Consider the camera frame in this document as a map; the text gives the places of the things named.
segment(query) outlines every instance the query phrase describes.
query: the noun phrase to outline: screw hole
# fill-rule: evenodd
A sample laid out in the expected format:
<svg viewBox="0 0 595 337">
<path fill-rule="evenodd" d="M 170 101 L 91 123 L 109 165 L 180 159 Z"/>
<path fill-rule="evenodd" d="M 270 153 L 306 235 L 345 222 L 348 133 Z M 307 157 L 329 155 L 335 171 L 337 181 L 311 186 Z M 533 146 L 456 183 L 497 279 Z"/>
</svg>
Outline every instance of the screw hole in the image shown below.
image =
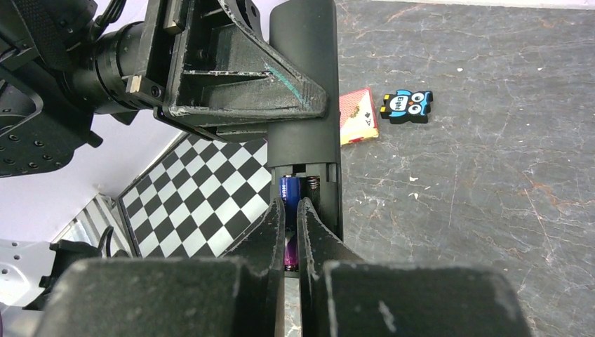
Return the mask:
<svg viewBox="0 0 595 337">
<path fill-rule="evenodd" d="M 151 95 L 155 98 L 161 96 L 161 90 L 159 88 L 157 88 L 156 86 L 152 86 L 151 87 Z"/>
</svg>

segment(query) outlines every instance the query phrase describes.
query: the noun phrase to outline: white square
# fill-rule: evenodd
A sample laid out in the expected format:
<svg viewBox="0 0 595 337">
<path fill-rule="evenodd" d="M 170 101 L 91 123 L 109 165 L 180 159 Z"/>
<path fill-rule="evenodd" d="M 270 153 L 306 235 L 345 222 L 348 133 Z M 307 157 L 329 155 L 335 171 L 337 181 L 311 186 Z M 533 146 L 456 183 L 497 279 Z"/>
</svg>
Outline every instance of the white square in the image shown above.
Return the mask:
<svg viewBox="0 0 595 337">
<path fill-rule="evenodd" d="M 200 156 L 196 156 L 191 162 L 186 165 L 186 171 L 190 176 L 198 172 L 204 166 L 204 160 Z"/>
<path fill-rule="evenodd" d="M 146 239 L 142 240 L 142 242 L 138 244 L 138 248 L 140 249 L 140 255 L 146 257 L 151 252 L 153 252 L 158 245 L 159 240 L 157 239 L 155 232 L 151 232 L 151 234 L 149 234 L 149 236 Z"/>
<path fill-rule="evenodd" d="M 257 194 L 247 204 L 243 205 L 241 210 L 250 223 L 253 223 L 268 207 L 269 205 Z"/>
<path fill-rule="evenodd" d="M 167 238 L 165 238 L 159 246 L 161 246 L 161 251 L 163 251 L 163 256 L 168 257 L 173 253 L 174 250 L 178 249 L 178 247 L 182 244 L 182 240 L 178 236 L 178 232 L 175 230 L 171 232 Z"/>
<path fill-rule="evenodd" d="M 188 216 L 190 215 L 190 211 L 188 211 L 188 207 L 185 204 L 179 205 L 175 211 L 171 212 L 169 215 L 169 220 L 174 228 L 178 228 L 180 223 L 182 223 Z"/>
<path fill-rule="evenodd" d="M 225 191 L 229 193 L 229 195 L 234 194 L 244 183 L 246 179 L 238 172 L 235 171 L 223 184 L 223 188 Z"/>
<path fill-rule="evenodd" d="M 231 158 L 229 158 L 229 162 L 235 167 L 239 169 L 242 165 L 244 165 L 248 159 L 250 159 L 252 155 L 248 150 L 244 149 L 243 147 L 236 152 Z"/>
<path fill-rule="evenodd" d="M 159 199 L 162 202 L 166 202 L 169 197 L 171 197 L 175 193 L 175 185 L 173 182 L 167 183 L 161 191 L 159 191 Z"/>
<path fill-rule="evenodd" d="M 226 224 L 227 221 L 233 218 L 239 210 L 240 208 L 238 207 L 238 204 L 236 204 L 233 199 L 229 198 L 226 202 L 219 206 L 217 211 L 215 211 L 215 214 L 217 214 L 217 217 L 219 220 L 221 220 L 222 224 Z"/>
<path fill-rule="evenodd" d="M 199 187 L 199 190 L 203 193 L 205 198 L 208 198 L 216 189 L 221 186 L 221 183 L 215 176 L 211 176 L 207 179 L 203 185 Z"/>
<path fill-rule="evenodd" d="M 197 226 L 202 225 L 209 216 L 213 214 L 213 207 L 208 202 L 203 202 L 197 209 L 192 212 L 192 218 Z"/>
<path fill-rule="evenodd" d="M 260 163 L 260 165 L 265 165 L 267 163 L 267 145 L 264 144 L 255 154 L 252 155 L 256 161 Z"/>
<path fill-rule="evenodd" d="M 157 190 L 155 190 L 155 185 L 150 185 L 147 189 L 140 194 L 140 201 L 142 201 L 143 205 L 146 205 L 149 200 L 151 200 L 154 196 L 157 195 Z"/>
<path fill-rule="evenodd" d="M 131 218 L 131 227 L 132 230 L 136 230 L 142 223 L 147 220 L 149 216 L 147 215 L 147 211 L 145 209 L 140 209 L 136 214 Z"/>
<path fill-rule="evenodd" d="M 216 146 L 219 150 L 221 150 L 227 143 L 220 142 L 219 140 L 213 141 L 214 146 Z"/>
<path fill-rule="evenodd" d="M 196 150 L 196 152 L 201 153 L 204 149 L 206 149 L 207 146 L 209 146 L 209 144 L 210 141 L 199 139 L 199 141 L 196 142 L 192 147 Z"/>
<path fill-rule="evenodd" d="M 153 214 L 149 216 L 149 222 L 153 229 L 157 228 L 167 218 L 166 208 L 161 205 Z"/>
<path fill-rule="evenodd" d="M 206 165 L 210 169 L 211 172 L 215 172 L 226 161 L 227 161 L 227 158 L 225 158 L 225 155 L 223 155 L 223 153 L 221 153 L 221 152 L 217 152 L 211 159 L 209 159 L 206 162 Z"/>
<path fill-rule="evenodd" d="M 248 179 L 248 184 L 252 186 L 252 188 L 258 192 L 260 191 L 266 184 L 271 183 L 271 174 L 267 169 L 261 167 Z"/>
<path fill-rule="evenodd" d="M 190 144 L 190 141 L 186 138 L 180 144 L 178 144 L 178 146 L 173 151 L 178 155 L 178 157 L 181 157 L 191 147 L 192 147 L 192 144 Z"/>
<path fill-rule="evenodd" d="M 178 194 L 182 198 L 182 200 L 186 200 L 189 195 L 191 195 L 196 189 L 199 188 L 193 179 L 188 180 L 184 185 L 180 186 L 178 190 Z"/>
<path fill-rule="evenodd" d="M 230 244 L 232 244 L 232 242 L 234 242 L 234 238 L 229 235 L 225 227 L 221 227 L 221 229 L 208 240 L 208 246 L 215 256 L 219 256 Z"/>
<path fill-rule="evenodd" d="M 159 164 L 151 170 L 151 172 L 149 173 L 149 178 L 151 178 L 152 182 L 155 182 L 155 180 L 161 177 L 161 175 L 163 175 L 165 172 L 165 166 L 163 166 L 163 164 Z"/>
<path fill-rule="evenodd" d="M 124 206 L 128 207 L 137 198 L 138 198 L 138 190 L 136 188 L 133 188 L 132 190 L 128 191 L 128 193 L 126 193 L 126 195 L 122 198 L 122 201 L 124 202 Z"/>
<path fill-rule="evenodd" d="M 182 164 L 182 162 L 178 160 L 175 163 L 173 163 L 173 165 L 170 166 L 170 168 L 168 168 L 166 170 L 166 172 L 167 172 L 169 178 L 174 179 L 178 175 L 178 173 L 181 172 L 181 170 L 183 170 L 183 169 L 184 169 L 184 164 Z"/>
<path fill-rule="evenodd" d="M 200 248 L 202 248 L 206 243 L 206 240 L 203 236 L 203 233 L 200 229 L 196 229 L 189 237 L 184 240 L 182 245 L 186 250 L 186 254 L 189 257 L 192 257 Z"/>
</svg>

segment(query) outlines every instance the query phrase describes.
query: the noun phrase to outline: purple battery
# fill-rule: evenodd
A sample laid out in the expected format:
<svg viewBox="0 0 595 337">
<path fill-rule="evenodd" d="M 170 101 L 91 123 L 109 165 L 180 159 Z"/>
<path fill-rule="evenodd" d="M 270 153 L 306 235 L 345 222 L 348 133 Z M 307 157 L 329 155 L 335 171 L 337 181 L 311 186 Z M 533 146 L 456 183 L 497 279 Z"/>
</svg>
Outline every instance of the purple battery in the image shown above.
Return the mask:
<svg viewBox="0 0 595 337">
<path fill-rule="evenodd" d="M 298 269 L 298 204 L 300 203 L 300 179 L 279 178 L 279 194 L 285 204 L 285 270 Z"/>
</svg>

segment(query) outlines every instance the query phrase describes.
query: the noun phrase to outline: checkered board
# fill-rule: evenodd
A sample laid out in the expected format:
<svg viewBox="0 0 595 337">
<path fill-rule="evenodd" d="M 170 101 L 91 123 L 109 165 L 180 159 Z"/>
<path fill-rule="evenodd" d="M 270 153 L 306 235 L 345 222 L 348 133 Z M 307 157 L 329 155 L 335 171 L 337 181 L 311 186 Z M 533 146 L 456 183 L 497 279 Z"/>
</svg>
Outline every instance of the checkered board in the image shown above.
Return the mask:
<svg viewBox="0 0 595 337">
<path fill-rule="evenodd" d="M 219 256 L 267 209 L 267 144 L 181 140 L 120 197 L 139 256 Z"/>
</svg>

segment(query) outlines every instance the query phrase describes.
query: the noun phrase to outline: black square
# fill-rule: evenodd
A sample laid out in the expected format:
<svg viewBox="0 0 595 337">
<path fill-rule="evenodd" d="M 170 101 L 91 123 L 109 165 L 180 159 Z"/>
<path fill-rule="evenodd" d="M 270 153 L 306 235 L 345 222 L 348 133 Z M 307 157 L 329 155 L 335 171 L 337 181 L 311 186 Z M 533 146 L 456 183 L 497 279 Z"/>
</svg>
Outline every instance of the black square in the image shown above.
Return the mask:
<svg viewBox="0 0 595 337">
<path fill-rule="evenodd" d="M 229 193 L 223 188 L 223 186 L 219 186 L 211 195 L 208 196 L 207 200 L 213 210 L 217 210 L 219 206 L 223 205 L 229 199 Z"/>
<path fill-rule="evenodd" d="M 162 242 L 171 232 L 173 232 L 175 228 L 171 223 L 169 218 L 165 218 L 161 223 L 155 228 L 155 235 L 157 236 L 157 240 Z"/>
<path fill-rule="evenodd" d="M 250 221 L 248 218 L 242 212 L 238 212 L 233 218 L 227 221 L 225 229 L 236 239 L 249 225 Z"/>
<path fill-rule="evenodd" d="M 203 139 L 203 138 L 201 138 L 201 137 L 199 137 L 199 136 L 197 136 L 197 135 L 190 135 L 190 136 L 188 136 L 188 141 L 189 141 L 189 142 L 190 142 L 190 144 L 192 144 L 192 145 L 194 145 L 194 144 L 198 143 L 198 142 L 199 142 L 199 140 L 201 140 L 201 139 Z"/>
<path fill-rule="evenodd" d="M 184 185 L 188 180 L 190 180 L 190 174 L 188 174 L 188 171 L 186 171 L 185 168 L 182 169 L 174 179 L 172 179 L 175 188 L 182 187 L 182 185 Z"/>
<path fill-rule="evenodd" d="M 182 198 L 180 198 L 180 195 L 177 192 L 174 192 L 174 194 L 163 203 L 163 207 L 166 208 L 167 214 L 172 214 L 181 204 Z"/>
<path fill-rule="evenodd" d="M 190 234 L 194 233 L 195 230 L 198 230 L 199 226 L 196 225 L 194 219 L 189 216 L 186 220 L 182 221 L 178 228 L 175 229 L 178 232 L 178 236 L 182 242 L 186 240 Z"/>
<path fill-rule="evenodd" d="M 215 146 L 215 144 L 211 143 L 207 145 L 204 150 L 202 150 L 200 156 L 204 162 L 207 162 L 209 159 L 213 158 L 217 152 L 219 152 L 219 149 Z"/>
<path fill-rule="evenodd" d="M 142 208 L 142 201 L 140 198 L 136 198 L 132 204 L 126 207 L 126 213 L 128 214 L 128 218 L 132 218 L 140 209 Z"/>
<path fill-rule="evenodd" d="M 256 195 L 256 191 L 248 183 L 244 183 L 233 195 L 232 199 L 240 208 Z"/>
<path fill-rule="evenodd" d="M 151 227 L 151 223 L 147 219 L 134 231 L 136 242 L 143 242 L 152 232 L 153 227 Z"/>
<path fill-rule="evenodd" d="M 262 198 L 262 200 L 264 200 L 267 204 L 271 202 L 271 185 L 266 184 L 261 190 L 260 192 L 258 192 L 258 195 L 260 195 L 260 197 Z"/>
<path fill-rule="evenodd" d="M 209 240 L 218 230 L 223 227 L 221 220 L 215 213 L 211 214 L 205 222 L 199 227 L 205 240 Z"/>
<path fill-rule="evenodd" d="M 143 258 L 165 258 L 163 251 L 160 246 L 157 246 L 149 255 L 143 256 Z"/>
<path fill-rule="evenodd" d="M 193 176 L 192 179 L 196 183 L 196 186 L 201 187 L 203 183 L 213 175 L 213 172 L 207 167 L 207 165 L 201 167 Z"/>
<path fill-rule="evenodd" d="M 145 205 L 145 212 L 147 212 L 148 216 L 151 216 L 151 214 L 153 214 L 153 212 L 155 212 L 160 206 L 161 199 L 159 199 L 159 196 L 156 195 L 152 197 L 151 200 L 149 200 L 149 202 L 147 202 Z"/>
<path fill-rule="evenodd" d="M 149 188 L 149 186 L 151 186 L 152 183 L 153 182 L 149 176 L 145 176 L 143 179 L 141 179 L 138 184 L 136 184 L 136 190 L 138 191 L 138 194 L 141 195 L 147 188 Z"/>
<path fill-rule="evenodd" d="M 203 256 L 203 257 L 212 258 L 215 256 L 215 253 L 213 253 L 213 251 L 211 251 L 210 247 L 207 244 L 205 244 L 204 246 L 202 246 L 199 249 L 199 251 L 194 253 L 194 255 L 192 257 L 195 257 L 195 256 Z"/>
<path fill-rule="evenodd" d="M 227 143 L 225 146 L 220 150 L 221 153 L 225 156 L 225 158 L 231 158 L 241 149 L 241 145 L 239 143 Z"/>
<path fill-rule="evenodd" d="M 153 185 L 155 186 L 155 190 L 157 190 L 157 192 L 161 191 L 161 189 L 163 189 L 167 183 L 170 182 L 170 178 L 167 174 L 162 174 L 161 177 L 157 178 L 155 180 L 155 183 L 153 183 Z"/>
<path fill-rule="evenodd" d="M 169 258 L 188 258 L 188 253 L 186 253 L 186 249 L 184 246 L 177 247 L 171 254 L 168 256 Z"/>
<path fill-rule="evenodd" d="M 174 165 L 178 161 L 178 155 L 172 151 L 168 156 L 163 160 L 163 167 L 169 169 L 172 165 Z"/>
<path fill-rule="evenodd" d="M 250 154 L 255 154 L 258 150 L 260 150 L 260 148 L 264 144 L 265 144 L 265 140 L 263 140 L 263 139 L 251 140 L 251 141 L 247 142 L 246 144 L 244 144 L 243 148 L 248 150 L 248 152 L 250 152 Z"/>
<path fill-rule="evenodd" d="M 236 168 L 230 162 L 226 161 L 225 163 L 223 163 L 223 165 L 221 165 L 220 168 L 218 168 L 215 171 L 215 177 L 217 177 L 217 179 L 223 183 L 230 176 L 232 176 L 232 174 L 234 174 L 235 171 Z"/>
<path fill-rule="evenodd" d="M 260 165 L 260 163 L 254 159 L 253 157 L 250 157 L 250 159 L 248 159 L 246 161 L 246 163 L 244 163 L 244 165 L 242 165 L 239 169 L 238 172 L 246 179 L 250 179 L 251 176 L 254 175 L 254 173 L 256 173 L 256 171 L 258 171 L 258 169 L 260 169 L 262 167 L 262 165 Z"/>
<path fill-rule="evenodd" d="M 188 211 L 190 211 L 190 213 L 192 213 L 204 201 L 205 201 L 205 197 L 204 197 L 203 193 L 197 188 L 197 189 L 195 189 L 195 191 L 191 195 L 189 195 L 186 198 L 186 200 L 184 200 L 184 203 L 186 204 L 186 207 L 188 208 Z"/>
<path fill-rule="evenodd" d="M 196 150 L 193 147 L 191 147 L 188 149 L 188 151 L 186 153 L 184 153 L 182 155 L 182 157 L 180 158 L 180 161 L 182 162 L 182 164 L 188 165 L 188 164 L 190 164 L 191 161 L 194 160 L 194 158 L 196 158 L 198 156 L 199 156 L 199 153 L 196 152 Z"/>
</svg>

